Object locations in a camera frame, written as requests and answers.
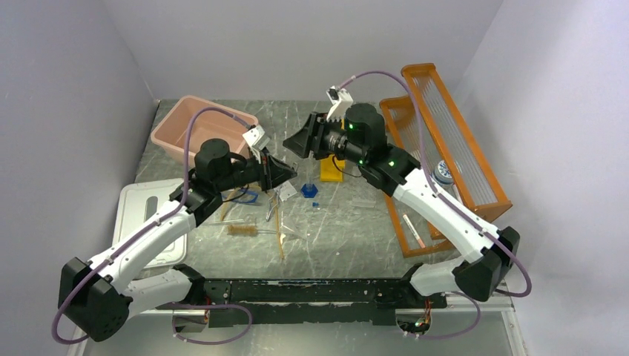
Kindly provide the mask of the blue base graduated cylinder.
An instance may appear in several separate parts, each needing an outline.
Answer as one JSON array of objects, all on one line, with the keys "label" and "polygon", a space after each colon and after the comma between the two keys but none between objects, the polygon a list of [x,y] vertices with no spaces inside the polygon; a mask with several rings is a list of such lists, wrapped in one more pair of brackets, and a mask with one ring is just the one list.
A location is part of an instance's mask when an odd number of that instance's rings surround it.
[{"label": "blue base graduated cylinder", "polygon": [[300,188],[302,196],[306,199],[313,199],[318,194],[318,188],[316,186],[316,179],[311,175],[307,175],[304,184]]}]

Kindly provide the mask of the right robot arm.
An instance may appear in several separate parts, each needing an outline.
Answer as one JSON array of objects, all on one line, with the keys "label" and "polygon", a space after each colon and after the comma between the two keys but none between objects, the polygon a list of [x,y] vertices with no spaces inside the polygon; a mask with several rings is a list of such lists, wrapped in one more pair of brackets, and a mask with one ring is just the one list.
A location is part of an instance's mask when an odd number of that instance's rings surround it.
[{"label": "right robot arm", "polygon": [[356,164],[372,187],[416,211],[453,244],[457,260],[421,265],[401,286],[407,306],[454,291],[485,302],[516,261],[518,232],[483,220],[437,185],[413,155],[389,143],[385,120],[370,104],[352,105],[342,125],[313,112],[283,147],[303,159],[334,156]]}]

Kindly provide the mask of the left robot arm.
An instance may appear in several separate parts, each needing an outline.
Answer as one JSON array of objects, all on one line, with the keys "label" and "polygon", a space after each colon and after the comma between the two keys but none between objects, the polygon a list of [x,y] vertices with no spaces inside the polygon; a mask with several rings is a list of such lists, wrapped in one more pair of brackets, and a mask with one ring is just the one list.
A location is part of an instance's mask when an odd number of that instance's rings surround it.
[{"label": "left robot arm", "polygon": [[207,220],[223,204],[224,191],[252,183],[268,191],[297,176],[295,169],[267,149],[259,158],[246,159],[232,152],[222,139],[205,141],[194,164],[194,168],[185,169],[183,184],[131,236],[87,262],[74,257],[63,266],[58,310],[51,328],[55,341],[71,343],[57,331],[62,316],[87,337],[103,341],[126,320],[158,306],[211,306],[205,278],[186,264],[155,277],[135,277],[168,245]]}]

